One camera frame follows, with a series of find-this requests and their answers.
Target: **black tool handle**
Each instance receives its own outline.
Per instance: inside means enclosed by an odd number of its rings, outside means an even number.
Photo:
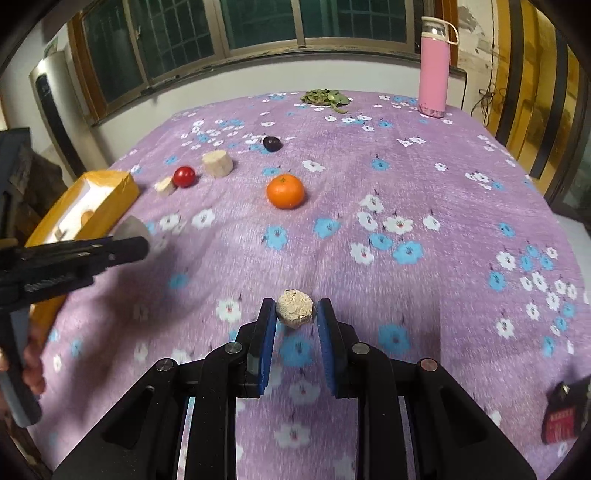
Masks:
[[[41,419],[41,407],[31,389],[22,381],[22,352],[27,344],[28,308],[0,312],[0,348],[10,368],[0,372],[0,390],[19,427],[28,427]]]

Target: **green vegetable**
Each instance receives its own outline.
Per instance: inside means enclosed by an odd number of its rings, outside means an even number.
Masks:
[[[304,103],[309,103],[316,106],[330,105],[337,113],[347,113],[347,110],[338,108],[340,105],[350,104],[349,98],[340,93],[338,90],[310,90],[300,99]]]

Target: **blue gripper pad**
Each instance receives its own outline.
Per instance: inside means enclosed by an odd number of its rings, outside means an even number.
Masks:
[[[346,397],[344,389],[348,387],[347,349],[329,299],[321,299],[316,304],[316,322],[326,384],[332,396]]]
[[[275,328],[277,325],[277,314],[275,312],[275,301],[269,306],[267,314],[267,325],[265,337],[262,343],[261,356],[259,359],[259,393],[263,395],[269,384],[269,372],[271,370],[271,357],[273,354],[273,343],[275,342]]]
[[[263,395],[269,383],[276,324],[275,300],[263,299],[246,358],[248,384],[252,388],[249,398]]]

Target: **orange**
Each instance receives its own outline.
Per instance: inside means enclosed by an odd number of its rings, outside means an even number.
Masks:
[[[289,173],[275,177],[267,185],[267,198],[277,208],[296,208],[304,202],[305,196],[303,183]]]

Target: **bottle handle strap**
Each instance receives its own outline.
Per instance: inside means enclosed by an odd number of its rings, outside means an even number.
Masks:
[[[449,43],[450,45],[457,45],[460,43],[460,35],[457,33],[457,29],[454,26],[453,23],[448,22],[447,20],[442,20],[441,18],[438,19],[440,22],[446,23],[447,25],[449,25],[450,27],[453,28],[454,33],[456,34],[456,41],[451,41],[451,40],[446,40],[447,43]]]

